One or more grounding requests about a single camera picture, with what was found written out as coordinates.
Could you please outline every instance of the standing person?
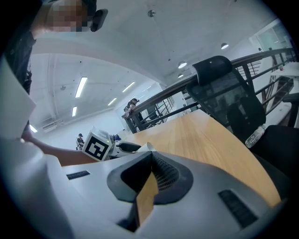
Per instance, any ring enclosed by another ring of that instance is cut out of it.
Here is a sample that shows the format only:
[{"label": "standing person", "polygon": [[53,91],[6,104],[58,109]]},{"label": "standing person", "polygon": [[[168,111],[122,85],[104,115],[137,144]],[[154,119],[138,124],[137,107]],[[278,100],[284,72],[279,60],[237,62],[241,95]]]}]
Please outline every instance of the standing person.
[{"label": "standing person", "polygon": [[77,138],[77,142],[79,143],[79,149],[82,150],[83,146],[84,146],[84,141],[83,141],[83,135],[79,134],[78,138]]},{"label": "standing person", "polygon": [[[4,55],[12,72],[28,94],[32,75],[29,60],[37,38],[48,32],[82,31],[84,26],[94,21],[96,3],[96,0],[27,1],[27,6],[30,7],[26,11],[26,18],[20,22],[8,41]],[[40,142],[32,136],[29,122],[22,138],[38,146],[45,154],[56,156],[61,166],[96,162],[82,151],[55,148]]]},{"label": "standing person", "polygon": [[[133,99],[131,99],[129,102],[128,102],[128,104],[127,104],[127,108],[128,109],[134,109],[135,107],[136,107],[136,104],[139,102],[139,100],[137,100],[136,98],[133,98]],[[141,115],[141,113],[138,113],[138,118],[139,118],[139,120],[140,121],[142,121],[143,120],[143,117],[142,117],[142,115]]]}]

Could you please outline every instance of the plastic bottle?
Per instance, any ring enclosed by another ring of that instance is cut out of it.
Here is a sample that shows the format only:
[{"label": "plastic bottle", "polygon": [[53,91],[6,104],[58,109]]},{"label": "plastic bottle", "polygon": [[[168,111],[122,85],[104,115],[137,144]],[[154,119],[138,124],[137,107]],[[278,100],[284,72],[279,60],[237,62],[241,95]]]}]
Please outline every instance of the plastic bottle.
[{"label": "plastic bottle", "polygon": [[266,130],[265,124],[259,126],[255,130],[255,132],[253,132],[253,134],[245,141],[245,145],[247,146],[247,148],[253,147],[256,144],[256,142],[258,142],[258,140],[263,136],[265,130]]}]

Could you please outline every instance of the fluorescent light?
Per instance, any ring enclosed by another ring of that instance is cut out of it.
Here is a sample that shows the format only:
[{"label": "fluorescent light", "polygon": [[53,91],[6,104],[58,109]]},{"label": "fluorescent light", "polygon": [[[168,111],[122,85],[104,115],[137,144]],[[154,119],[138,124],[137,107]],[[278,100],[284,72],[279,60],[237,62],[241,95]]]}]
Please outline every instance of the fluorescent light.
[{"label": "fluorescent light", "polygon": [[31,129],[32,132],[34,132],[34,133],[37,132],[37,130],[32,125],[29,125],[29,126],[30,126],[30,129]]},{"label": "fluorescent light", "polygon": [[111,102],[108,104],[108,106],[111,105],[114,101],[116,101],[116,99],[117,98],[114,98],[113,100],[111,100]]},{"label": "fluorescent light", "polygon": [[181,68],[183,68],[183,67],[186,66],[186,65],[187,65],[186,62],[180,62],[180,63],[178,64],[178,68],[181,69]]},{"label": "fluorescent light", "polygon": [[83,87],[84,87],[86,81],[87,81],[87,77],[82,77],[82,78],[81,78],[81,80],[80,80],[80,84],[79,84],[79,86],[78,86],[78,89],[77,89],[77,93],[76,93],[76,97],[75,97],[75,98],[79,98],[79,97],[80,97],[81,92],[82,92],[82,90],[83,90]]},{"label": "fluorescent light", "polygon": [[125,88],[122,92],[125,92],[129,87],[131,87],[135,82],[132,82],[131,84],[128,85],[127,88]]},{"label": "fluorescent light", "polygon": [[228,44],[227,44],[227,43],[222,43],[222,44],[221,44],[221,49],[222,49],[222,50],[225,49],[226,47],[228,47]]},{"label": "fluorescent light", "polygon": [[[150,86],[150,87],[151,87],[151,86]],[[146,91],[146,90],[149,89],[150,87],[146,88],[144,91]],[[142,92],[144,92],[144,91],[142,91]]]},{"label": "fluorescent light", "polygon": [[71,116],[74,117],[76,115],[76,112],[77,112],[77,107],[73,107],[73,111],[71,113]]}]

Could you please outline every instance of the black mesh chair back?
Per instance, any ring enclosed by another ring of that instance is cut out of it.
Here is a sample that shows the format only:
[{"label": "black mesh chair back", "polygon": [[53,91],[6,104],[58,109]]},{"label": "black mesh chair back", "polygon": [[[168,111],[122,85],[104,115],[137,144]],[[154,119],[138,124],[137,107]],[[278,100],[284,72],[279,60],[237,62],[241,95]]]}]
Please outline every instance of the black mesh chair back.
[{"label": "black mesh chair back", "polygon": [[212,117],[242,142],[266,122],[254,91],[224,56],[214,56],[193,67],[198,80],[186,90]]},{"label": "black mesh chair back", "polygon": [[146,110],[147,110],[147,112],[148,112],[148,114],[149,114],[149,118],[150,118],[151,120],[154,120],[154,119],[156,119],[156,118],[158,117],[157,114],[154,113],[154,112],[156,111],[156,108],[155,108],[154,105],[150,106],[150,107],[147,108]]}]

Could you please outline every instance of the black and white marker cube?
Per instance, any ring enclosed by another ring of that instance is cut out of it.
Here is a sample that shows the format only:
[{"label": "black and white marker cube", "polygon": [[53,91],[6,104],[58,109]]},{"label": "black and white marker cube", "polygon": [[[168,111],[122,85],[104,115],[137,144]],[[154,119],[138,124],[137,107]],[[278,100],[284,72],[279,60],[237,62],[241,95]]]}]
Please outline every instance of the black and white marker cube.
[{"label": "black and white marker cube", "polygon": [[112,143],[108,132],[92,127],[82,152],[96,161],[104,161]]}]

